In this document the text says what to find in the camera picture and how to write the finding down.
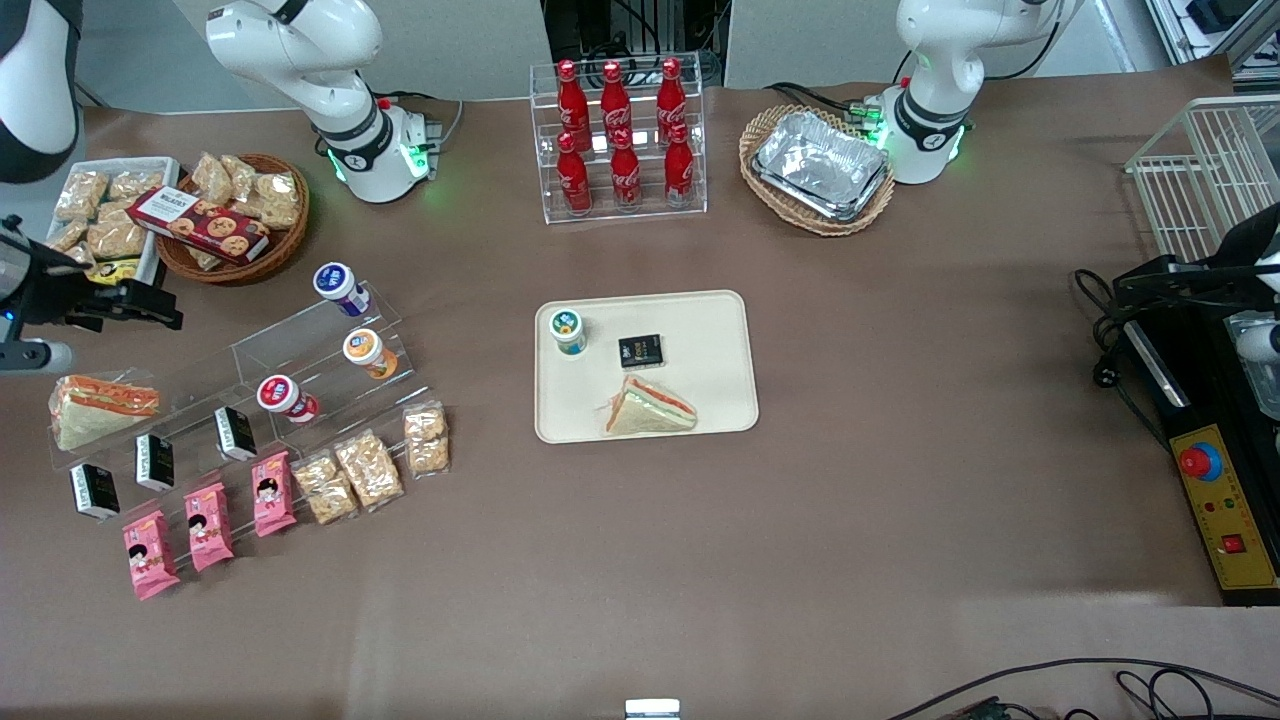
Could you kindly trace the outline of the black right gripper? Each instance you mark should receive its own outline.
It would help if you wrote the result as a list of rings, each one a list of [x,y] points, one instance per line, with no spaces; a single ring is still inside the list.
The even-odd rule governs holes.
[[[100,332],[105,320],[150,322],[180,331],[177,297],[136,279],[92,282],[93,265],[31,241],[17,215],[3,218],[3,341],[20,340],[27,325],[70,325]]]

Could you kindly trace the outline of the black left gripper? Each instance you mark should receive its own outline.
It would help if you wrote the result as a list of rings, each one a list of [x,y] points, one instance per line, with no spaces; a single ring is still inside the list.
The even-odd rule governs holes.
[[[1277,273],[1279,204],[1234,225],[1208,261],[1183,261],[1166,256],[1167,272],[1137,268],[1114,279],[1116,307],[1172,306],[1181,293],[1224,292],[1228,296],[1275,296]],[[1257,275],[1256,266],[1274,270]]]

